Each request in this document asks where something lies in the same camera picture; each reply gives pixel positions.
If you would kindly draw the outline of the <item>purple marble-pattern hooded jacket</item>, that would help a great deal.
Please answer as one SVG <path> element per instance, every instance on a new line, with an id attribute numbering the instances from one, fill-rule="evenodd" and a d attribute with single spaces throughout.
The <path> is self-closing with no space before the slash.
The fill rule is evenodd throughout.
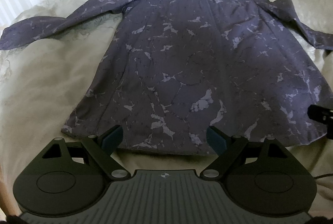
<path id="1" fill-rule="evenodd" d="M 8 27 L 1 49 L 104 13 L 122 21 L 64 134 L 99 136 L 120 125 L 123 148 L 175 154 L 210 153 L 210 126 L 286 147 L 326 134 L 307 112 L 331 107 L 332 91 L 292 30 L 318 49 L 332 49 L 332 35 L 303 24 L 292 0 L 88 0 L 66 18 Z"/>

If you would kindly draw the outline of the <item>cream embroidered bedspread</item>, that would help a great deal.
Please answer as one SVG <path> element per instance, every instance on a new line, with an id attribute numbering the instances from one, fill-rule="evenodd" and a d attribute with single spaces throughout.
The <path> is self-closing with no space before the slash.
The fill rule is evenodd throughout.
<path id="1" fill-rule="evenodd" d="M 69 16 L 87 0 L 45 0 L 19 20 Z M 332 0 L 293 0 L 300 19 L 332 32 Z M 18 174 L 47 145 L 92 82 L 109 46 L 118 15 L 105 15 L 52 39 L 1 52 L 1 209 L 19 214 L 12 187 Z"/>

